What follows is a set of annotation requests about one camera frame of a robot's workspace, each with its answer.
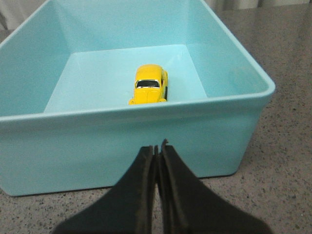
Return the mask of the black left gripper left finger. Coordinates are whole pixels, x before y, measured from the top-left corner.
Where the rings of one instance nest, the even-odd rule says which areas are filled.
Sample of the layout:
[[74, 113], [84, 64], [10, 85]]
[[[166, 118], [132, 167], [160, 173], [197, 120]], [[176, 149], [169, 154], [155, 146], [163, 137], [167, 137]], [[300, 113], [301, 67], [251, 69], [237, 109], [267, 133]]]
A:
[[60, 223], [55, 234], [149, 234], [156, 183], [152, 146], [141, 147], [124, 176], [91, 206]]

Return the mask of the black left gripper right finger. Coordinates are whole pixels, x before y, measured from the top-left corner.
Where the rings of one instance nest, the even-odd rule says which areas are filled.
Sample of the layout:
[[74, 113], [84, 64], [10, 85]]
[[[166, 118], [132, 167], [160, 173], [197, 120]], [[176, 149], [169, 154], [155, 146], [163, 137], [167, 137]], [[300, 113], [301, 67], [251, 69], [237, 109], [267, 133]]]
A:
[[206, 187], [164, 140], [157, 156], [166, 234], [270, 234], [270, 227]]

